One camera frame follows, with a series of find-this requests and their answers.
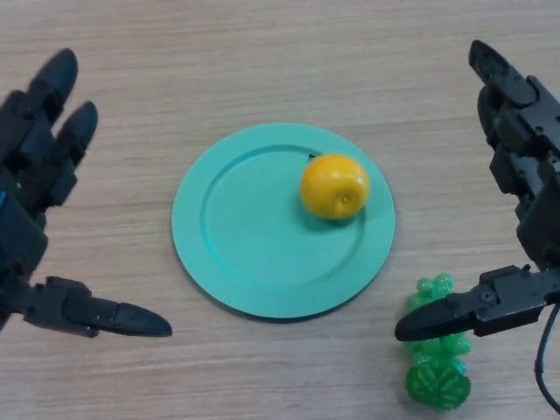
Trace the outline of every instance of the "toy grapes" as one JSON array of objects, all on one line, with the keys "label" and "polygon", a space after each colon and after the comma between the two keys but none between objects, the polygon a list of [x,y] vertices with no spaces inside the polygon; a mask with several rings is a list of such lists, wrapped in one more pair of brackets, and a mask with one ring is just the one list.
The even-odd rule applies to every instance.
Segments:
[{"label": "toy grapes", "polygon": [[[434,279],[418,281],[417,293],[410,296],[410,312],[452,292],[453,277],[442,273]],[[455,410],[471,392],[471,381],[465,376],[466,364],[459,356],[471,351],[471,342],[464,333],[440,339],[407,342],[412,366],[406,376],[409,396],[439,411]]]}]

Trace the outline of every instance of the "plastic grape leaf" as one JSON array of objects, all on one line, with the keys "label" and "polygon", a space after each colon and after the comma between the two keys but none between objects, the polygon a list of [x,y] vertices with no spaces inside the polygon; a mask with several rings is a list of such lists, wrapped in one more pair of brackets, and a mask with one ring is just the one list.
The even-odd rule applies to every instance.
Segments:
[{"label": "plastic grape leaf", "polygon": [[455,410],[471,393],[471,381],[449,359],[432,359],[413,366],[406,377],[412,399],[437,410]]}]

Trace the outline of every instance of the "teal plate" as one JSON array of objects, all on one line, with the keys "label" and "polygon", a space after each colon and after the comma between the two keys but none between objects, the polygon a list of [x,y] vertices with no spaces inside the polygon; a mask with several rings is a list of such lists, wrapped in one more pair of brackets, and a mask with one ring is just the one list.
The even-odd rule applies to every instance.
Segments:
[{"label": "teal plate", "polygon": [[[370,177],[369,200],[346,222],[304,209],[299,180],[309,155],[342,153]],[[356,145],[302,124],[251,127],[208,149],[185,175],[171,215],[186,271],[228,308],[267,319],[329,312],[362,291],[389,254],[389,186]]]}]

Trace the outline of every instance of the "table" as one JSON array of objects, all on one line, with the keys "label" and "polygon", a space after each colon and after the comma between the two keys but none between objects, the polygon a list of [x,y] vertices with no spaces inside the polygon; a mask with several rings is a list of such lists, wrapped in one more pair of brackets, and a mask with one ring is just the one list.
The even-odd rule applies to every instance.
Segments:
[{"label": "table", "polygon": [[[34,280],[61,275],[146,306],[170,339],[83,339],[14,317],[0,334],[3,420],[432,419],[405,394],[393,329],[419,277],[466,291],[528,261],[476,112],[473,39],[560,92],[557,0],[17,0],[0,4],[0,92],[74,49],[100,125],[80,183],[49,213]],[[187,281],[170,214],[185,171],[220,138],[301,122],[352,139],[385,173],[397,228],[383,271],[323,318],[238,318]],[[457,419],[553,418],[532,372],[536,325],[473,338],[472,394]],[[546,378],[560,387],[553,337]]]}]

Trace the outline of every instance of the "robotic hand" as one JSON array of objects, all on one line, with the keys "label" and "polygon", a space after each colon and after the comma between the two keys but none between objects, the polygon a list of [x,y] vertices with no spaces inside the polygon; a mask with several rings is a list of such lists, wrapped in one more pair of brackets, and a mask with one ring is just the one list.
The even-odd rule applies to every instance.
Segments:
[{"label": "robotic hand", "polygon": [[410,312],[397,323],[395,337],[427,340],[468,330],[486,336],[536,322],[546,305],[555,304],[535,376],[547,402],[560,413],[543,383],[544,349],[560,310],[560,103],[536,77],[523,78],[481,41],[472,42],[469,64],[485,85],[478,113],[493,149],[490,171],[502,193],[518,198],[517,237],[540,271],[512,265],[483,273],[470,291]]},{"label": "robotic hand", "polygon": [[75,169],[97,127],[95,105],[84,102],[56,138],[51,129],[78,75],[69,49],[37,72],[26,92],[0,107],[0,330],[12,313],[38,327],[95,337],[99,331],[167,337],[169,323],[133,304],[92,297],[85,284],[48,277],[29,285],[46,252],[46,211],[62,206],[77,183]]}]

